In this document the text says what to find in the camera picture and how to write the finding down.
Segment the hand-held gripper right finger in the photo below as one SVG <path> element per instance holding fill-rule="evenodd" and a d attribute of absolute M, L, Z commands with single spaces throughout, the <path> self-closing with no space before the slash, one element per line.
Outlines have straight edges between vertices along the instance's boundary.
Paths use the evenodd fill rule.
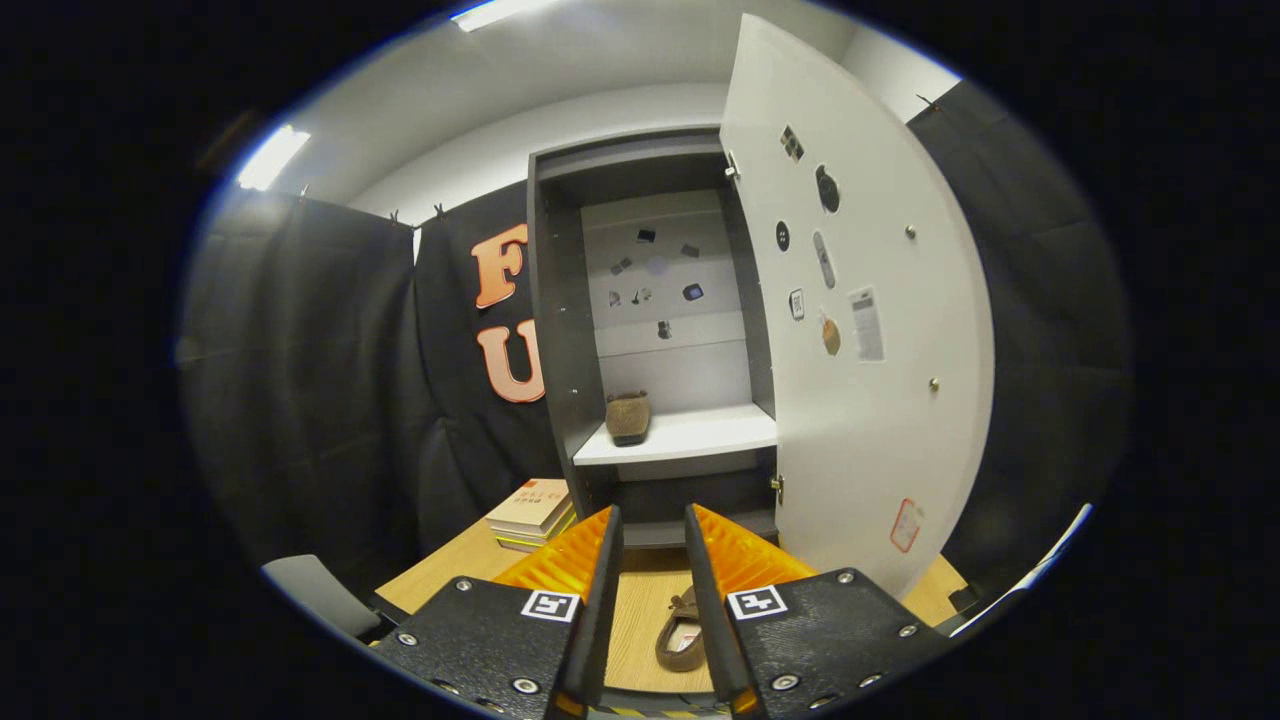
<path fill-rule="evenodd" d="M 856 568 L 817 571 L 698 503 L 686 550 L 716 698 L 733 719 L 823 719 L 950 641 Z"/>

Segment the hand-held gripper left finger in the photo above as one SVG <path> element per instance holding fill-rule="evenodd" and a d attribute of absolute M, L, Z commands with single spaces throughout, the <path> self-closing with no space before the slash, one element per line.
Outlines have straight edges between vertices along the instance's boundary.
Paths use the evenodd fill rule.
<path fill-rule="evenodd" d="M 584 719 L 605 684 L 623 529 L 611 505 L 492 580 L 453 577 L 372 651 L 485 719 Z"/>

